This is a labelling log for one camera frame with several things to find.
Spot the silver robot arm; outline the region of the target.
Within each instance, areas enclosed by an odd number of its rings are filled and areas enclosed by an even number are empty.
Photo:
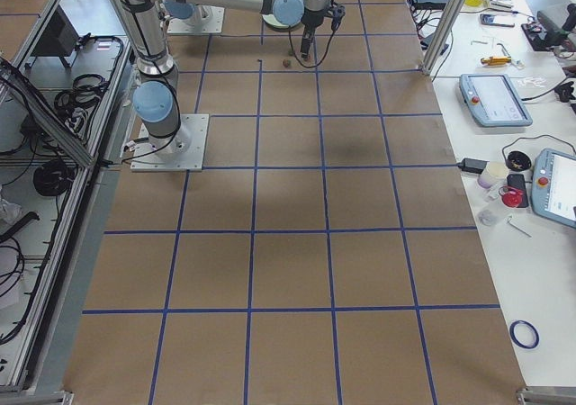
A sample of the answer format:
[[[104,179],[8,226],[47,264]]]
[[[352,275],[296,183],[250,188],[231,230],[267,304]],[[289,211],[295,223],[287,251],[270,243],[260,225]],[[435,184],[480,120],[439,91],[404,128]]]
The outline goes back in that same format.
[[[184,6],[217,6],[273,15],[283,25],[302,24],[301,55],[309,54],[315,31],[325,19],[339,26],[341,9],[335,0],[112,0],[136,55],[142,82],[133,96],[134,107],[155,148],[166,152],[178,147],[181,121],[176,101],[177,64],[167,47],[160,25],[162,1]]]
[[[171,0],[164,0],[163,5],[171,18],[181,20],[192,26],[206,24],[213,17],[212,9],[209,6],[178,3]]]

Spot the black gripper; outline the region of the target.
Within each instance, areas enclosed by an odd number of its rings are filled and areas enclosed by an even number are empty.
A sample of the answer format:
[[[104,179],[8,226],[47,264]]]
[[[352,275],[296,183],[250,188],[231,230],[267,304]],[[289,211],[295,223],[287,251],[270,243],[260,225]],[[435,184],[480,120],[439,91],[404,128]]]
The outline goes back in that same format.
[[[300,55],[303,59],[308,59],[311,47],[314,43],[315,30],[323,24],[325,10],[312,11],[305,9],[302,16],[302,25],[305,31],[301,36]]]

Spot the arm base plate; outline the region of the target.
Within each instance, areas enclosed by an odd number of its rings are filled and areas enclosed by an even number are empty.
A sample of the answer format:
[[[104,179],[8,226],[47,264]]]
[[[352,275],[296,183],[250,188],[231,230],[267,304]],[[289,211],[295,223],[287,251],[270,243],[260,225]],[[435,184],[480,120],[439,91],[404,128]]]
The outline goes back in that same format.
[[[207,35],[222,31],[224,9],[198,4],[166,3],[167,33],[171,35]]]
[[[134,150],[137,156],[130,162],[134,172],[202,171],[209,126],[208,114],[182,114],[181,127],[170,145],[162,147],[158,139],[139,143]]]

